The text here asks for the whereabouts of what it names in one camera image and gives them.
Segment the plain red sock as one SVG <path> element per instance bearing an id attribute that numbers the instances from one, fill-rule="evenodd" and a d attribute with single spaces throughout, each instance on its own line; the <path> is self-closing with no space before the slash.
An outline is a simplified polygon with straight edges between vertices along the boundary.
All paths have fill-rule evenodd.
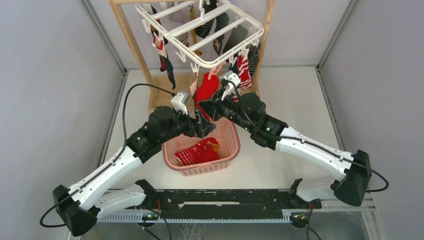
<path id="1" fill-rule="evenodd" d="M 199 102 L 209 100 L 218 90 L 219 85 L 219 78 L 215 74 L 207 72 L 203 75 L 202 83 L 196 90 L 194 99 L 195 108 L 199 109 L 202 115 L 208 121 L 211 119 L 205 110 L 199 105 Z"/>

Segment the red sock white pattern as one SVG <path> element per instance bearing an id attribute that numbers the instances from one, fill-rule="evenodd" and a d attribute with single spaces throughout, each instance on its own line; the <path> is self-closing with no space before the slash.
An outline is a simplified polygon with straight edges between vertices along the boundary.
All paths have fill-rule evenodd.
<path id="1" fill-rule="evenodd" d="M 219 156 L 218 153 L 216 153 L 208 144 L 207 144 L 207 139 L 205 138 L 203 140 L 201 140 L 200 142 L 198 142 L 195 147 L 198 147 L 199 149 L 202 150 L 201 152 L 201 158 L 199 160 L 199 162 L 197 164 L 201 164 L 201 163 L 207 163 L 207 162 L 212 162 L 212 161 L 216 161 L 219 160 L 221 157 Z"/>

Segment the red snowflake sock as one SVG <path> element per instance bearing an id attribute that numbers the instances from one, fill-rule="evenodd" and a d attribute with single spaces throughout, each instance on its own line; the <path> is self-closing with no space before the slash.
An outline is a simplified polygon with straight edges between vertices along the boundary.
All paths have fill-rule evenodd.
<path id="1" fill-rule="evenodd" d="M 197 164 L 201 159 L 202 150 L 198 147 L 190 147 L 180 150 L 174 154 L 183 166 L 190 166 Z"/>

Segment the mustard yellow sock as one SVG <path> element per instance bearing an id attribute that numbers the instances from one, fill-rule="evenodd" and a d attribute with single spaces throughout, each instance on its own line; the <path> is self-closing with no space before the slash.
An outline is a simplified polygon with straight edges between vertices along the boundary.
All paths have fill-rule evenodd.
<path id="1" fill-rule="evenodd" d="M 219 143 L 218 143 L 218 141 L 215 139 L 215 138 L 213 138 L 213 137 L 209 137 L 207 140 L 206 140 L 206 142 L 207 142 L 207 144 L 216 152 L 216 153 L 218 153 L 219 152 L 219 149 L 220 149 L 220 146 L 219 146 Z"/>

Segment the pink plastic basket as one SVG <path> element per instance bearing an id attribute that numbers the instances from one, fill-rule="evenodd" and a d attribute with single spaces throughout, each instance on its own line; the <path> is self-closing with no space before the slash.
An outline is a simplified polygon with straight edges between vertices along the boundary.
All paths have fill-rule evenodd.
<path id="1" fill-rule="evenodd" d="M 206 138 L 180 135 L 162 145 L 165 164 L 184 176 L 225 169 L 240 152 L 235 125 L 222 118 Z"/>

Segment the red white striped sock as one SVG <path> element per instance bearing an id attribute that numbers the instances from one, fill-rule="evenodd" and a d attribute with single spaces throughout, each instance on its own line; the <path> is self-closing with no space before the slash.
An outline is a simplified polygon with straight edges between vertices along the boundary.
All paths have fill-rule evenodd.
<path id="1" fill-rule="evenodd" d="M 241 52 L 237 56 L 237 71 L 240 79 L 239 88 L 248 89 L 252 86 L 252 78 L 249 71 L 249 58 Z"/>

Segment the wooden hanger stand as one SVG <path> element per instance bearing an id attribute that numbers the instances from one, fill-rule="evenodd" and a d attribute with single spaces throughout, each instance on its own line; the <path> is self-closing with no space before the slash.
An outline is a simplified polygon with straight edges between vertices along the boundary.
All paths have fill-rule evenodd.
<path id="1" fill-rule="evenodd" d="M 170 106 L 171 97 L 165 92 L 167 90 L 167 88 L 164 86 L 165 75 L 151 74 L 151 71 L 149 70 L 146 64 L 146 60 L 142 54 L 142 51 L 130 27 L 128 19 L 124 13 L 124 10 L 122 8 L 123 5 L 134 4 L 137 12 L 143 17 L 143 20 L 145 21 L 144 23 L 145 30 L 149 31 L 151 27 L 154 27 L 156 30 L 158 30 L 160 34 L 164 35 L 164 37 L 168 39 L 168 42 L 171 45 L 174 45 L 178 49 L 176 54 L 178 55 L 178 57 L 181 59 L 182 62 L 186 62 L 187 59 L 192 60 L 192 65 L 191 65 L 192 71 L 193 73 L 198 73 L 199 75 L 203 74 L 202 71 L 199 71 L 199 68 L 211 69 L 211 68 L 217 67 L 220 63 L 228 59 L 232 54 L 235 54 L 239 51 L 245 51 L 249 44 L 255 45 L 259 43 L 260 44 L 259 57 L 263 58 L 268 35 L 270 32 L 270 24 L 271 24 L 271 19 L 273 15 L 274 5 L 275 5 L 275 1 L 273 0 L 268 0 L 266 2 L 266 9 L 265 9 L 266 16 L 263 20 L 263 23 L 259 23 L 257 20 L 255 20 L 254 18 L 246 14 L 244 11 L 242 11 L 241 9 L 239 9 L 238 7 L 236 7 L 229 1 L 223 0 L 221 2 L 221 6 L 219 6 L 218 8 L 208 13 L 201 12 L 200 17 L 190 21 L 189 23 L 186 23 L 183 26 L 177 27 L 173 30 L 166 30 L 162 25 L 158 23 L 157 21 L 158 19 L 168 16 L 169 14 L 174 13 L 175 11 L 183 9 L 185 7 L 188 7 L 190 5 L 198 4 L 201 7 L 203 5 L 203 2 L 201 0 L 184 0 L 173 7 L 162 10 L 158 12 L 157 14 L 153 14 L 153 15 L 149 14 L 147 10 L 143 8 L 145 5 L 149 3 L 149 1 L 147 0 L 110 0 L 108 3 L 134 55 L 134 58 L 136 59 L 140 67 L 140 70 L 144 76 L 144 79 L 147 81 L 148 84 L 151 85 L 149 102 L 147 105 L 147 109 L 149 112 L 152 112 L 158 106 Z M 197 44 L 191 47 L 185 47 L 182 43 L 180 43 L 177 40 L 177 36 L 179 36 L 183 32 L 191 31 L 195 27 L 198 27 L 204 24 L 205 22 L 211 20 L 213 17 L 217 17 L 218 15 L 226 12 L 227 10 L 231 10 L 237 14 L 238 18 L 234 23 L 231 23 L 230 25 L 219 30 L 217 33 L 214 33 L 208 36 L 204 40 L 199 41 Z M 219 56 L 217 59 L 213 61 L 205 61 L 201 59 L 200 56 L 196 55 L 195 50 L 209 43 L 210 41 L 215 39 L 218 35 L 228 32 L 230 29 L 235 28 L 236 25 L 240 25 L 243 22 L 249 22 L 252 24 L 251 35 L 248 38 L 246 38 L 244 41 L 237 44 L 236 46 L 231 48 L 229 51 L 224 53 L 222 56 Z"/>

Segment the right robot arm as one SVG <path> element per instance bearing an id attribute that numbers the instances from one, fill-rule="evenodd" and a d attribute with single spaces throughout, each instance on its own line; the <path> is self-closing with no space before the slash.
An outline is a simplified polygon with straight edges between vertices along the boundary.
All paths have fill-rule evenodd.
<path id="1" fill-rule="evenodd" d="M 198 105 L 210 119 L 226 118 L 248 131 L 257 145 L 294 155 L 328 174 L 313 180 L 295 180 L 289 194 L 289 203 L 295 208 L 325 198 L 336 198 L 359 207 L 365 194 L 372 192 L 369 182 L 373 175 L 385 183 L 379 191 L 389 187 L 388 180 L 372 169 L 367 152 L 360 149 L 355 153 L 343 151 L 305 136 L 286 122 L 267 114 L 266 104 L 255 93 L 243 94 L 235 102 L 232 97 L 222 97 L 216 92 L 210 99 L 199 101 Z"/>

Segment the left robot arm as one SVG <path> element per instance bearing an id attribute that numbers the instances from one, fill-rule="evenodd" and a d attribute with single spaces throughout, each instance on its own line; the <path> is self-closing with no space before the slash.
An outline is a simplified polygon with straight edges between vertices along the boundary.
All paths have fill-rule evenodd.
<path id="1" fill-rule="evenodd" d="M 106 162 L 71 186 L 59 185 L 53 192 L 55 210 L 74 237 L 87 233 L 98 219 L 130 206 L 153 207 L 157 196 L 151 185 L 140 181 L 115 193 L 105 192 L 127 173 L 146 163 L 162 150 L 162 145 L 180 135 L 204 138 L 216 125 L 196 111 L 191 117 L 188 94 L 171 93 L 172 106 L 161 105 L 149 114 L 136 132 L 124 136 L 122 147 Z"/>

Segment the white plastic sock hanger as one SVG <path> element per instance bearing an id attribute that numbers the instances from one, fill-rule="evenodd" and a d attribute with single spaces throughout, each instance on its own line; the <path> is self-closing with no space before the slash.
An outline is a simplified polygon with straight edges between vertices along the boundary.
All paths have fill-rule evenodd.
<path id="1" fill-rule="evenodd" d="M 184 63 L 212 69 L 233 56 L 258 46 L 264 26 L 228 0 L 161 2 L 161 10 L 150 3 L 136 3 L 145 31 L 176 48 Z"/>

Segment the brown beige block sock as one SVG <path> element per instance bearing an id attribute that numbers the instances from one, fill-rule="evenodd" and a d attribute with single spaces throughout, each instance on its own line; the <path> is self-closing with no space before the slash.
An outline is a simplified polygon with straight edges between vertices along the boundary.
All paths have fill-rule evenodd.
<path id="1" fill-rule="evenodd" d="M 196 97 L 196 93 L 197 93 L 197 89 L 198 89 L 198 73 L 197 72 L 193 72 L 189 78 L 189 89 L 190 89 L 190 93 L 191 96 L 193 98 Z"/>

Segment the black white striped sock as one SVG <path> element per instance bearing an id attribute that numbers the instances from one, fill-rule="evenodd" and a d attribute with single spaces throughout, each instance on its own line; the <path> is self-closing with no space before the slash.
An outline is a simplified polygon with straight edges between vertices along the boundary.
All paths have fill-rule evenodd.
<path id="1" fill-rule="evenodd" d="M 258 46 L 250 45 L 248 52 L 248 70 L 251 77 L 254 76 L 260 60 L 260 44 Z"/>

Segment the black striped narrow sock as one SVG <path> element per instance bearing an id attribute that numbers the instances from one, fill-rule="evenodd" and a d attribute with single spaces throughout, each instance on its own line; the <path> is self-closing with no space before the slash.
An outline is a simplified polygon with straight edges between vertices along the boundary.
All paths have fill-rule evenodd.
<path id="1" fill-rule="evenodd" d="M 203 3 L 203 8 L 205 13 L 209 13 L 210 11 L 217 8 L 217 0 L 210 0 L 209 4 L 207 2 Z M 203 25 L 200 25 L 195 28 L 195 33 L 200 38 L 206 38 L 212 29 L 215 19 L 211 19 L 205 22 Z"/>

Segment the navy santa pattern sock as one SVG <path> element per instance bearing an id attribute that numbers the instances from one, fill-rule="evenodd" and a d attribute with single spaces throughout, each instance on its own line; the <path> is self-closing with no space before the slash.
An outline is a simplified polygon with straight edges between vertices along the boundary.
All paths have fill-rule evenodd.
<path id="1" fill-rule="evenodd" d="M 153 43 L 152 45 L 156 48 L 159 54 L 160 59 L 160 71 L 166 72 L 169 82 L 171 83 L 171 89 L 176 88 L 176 81 L 174 77 L 174 68 L 172 63 L 169 60 L 167 50 L 165 48 L 165 38 L 155 31 L 152 32 Z"/>

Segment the black mounting rail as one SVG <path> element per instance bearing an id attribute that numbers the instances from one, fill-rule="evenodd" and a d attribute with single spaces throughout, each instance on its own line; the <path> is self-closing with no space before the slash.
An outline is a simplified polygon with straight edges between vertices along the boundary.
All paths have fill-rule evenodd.
<path id="1" fill-rule="evenodd" d="M 320 200 L 304 201 L 287 189 L 165 189 L 149 194 L 142 206 L 167 220 L 287 220 L 320 209 Z"/>

